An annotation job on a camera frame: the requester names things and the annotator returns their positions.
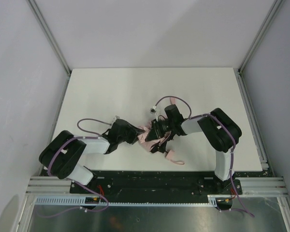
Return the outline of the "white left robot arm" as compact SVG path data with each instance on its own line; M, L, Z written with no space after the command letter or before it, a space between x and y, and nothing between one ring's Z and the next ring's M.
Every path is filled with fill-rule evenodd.
M47 169L49 176L58 179L70 179L81 185L87 185L94 174L87 167L79 164L83 155L87 154L110 154L121 143L134 144L138 136L145 131L137 128L129 122L117 118L113 123L105 123L110 128L99 134L91 132L94 136L76 136L64 130L41 152L39 162Z

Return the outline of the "pink umbrella with black lining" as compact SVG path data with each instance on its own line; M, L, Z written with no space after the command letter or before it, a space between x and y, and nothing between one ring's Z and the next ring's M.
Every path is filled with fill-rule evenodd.
M150 152L152 154L155 154L158 152L162 153L164 155L165 159L167 159L168 161L170 161L176 165L184 165L185 162L183 160L174 160L173 159L174 151L172 149L169 149L169 150L167 149L167 143L169 141L173 140L176 135L177 136L185 136L186 135L185 131L182 129L182 124L186 121L186 119L179 112L179 109L176 106L176 101L179 100L186 105L188 105L188 103L186 101L184 101L183 99L176 97L176 96L165 96L165 97L162 97L161 99L159 99L156 102L155 106L157 107L159 105L159 103L166 98L169 99L170 105L168 105L164 109L165 114L160 115L159 113L157 113L155 115L154 119L156 119L156 120L169 119L171 121L171 127L172 127L171 139L166 141L164 138L162 138L159 140L146 142L145 138L148 135L149 129L151 127L151 121L149 121L147 125L140 127L141 129L145 130L145 132L138 136L138 143L147 152Z

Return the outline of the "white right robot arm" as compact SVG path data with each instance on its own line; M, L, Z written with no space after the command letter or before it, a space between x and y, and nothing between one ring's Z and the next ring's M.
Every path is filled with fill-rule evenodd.
M139 136L142 144L152 152L166 152L166 144L174 136L186 136L202 132L216 151L214 181L222 188L234 184L234 150L242 136L239 126L220 108L208 114L183 118L175 104L165 108L166 118L154 119Z

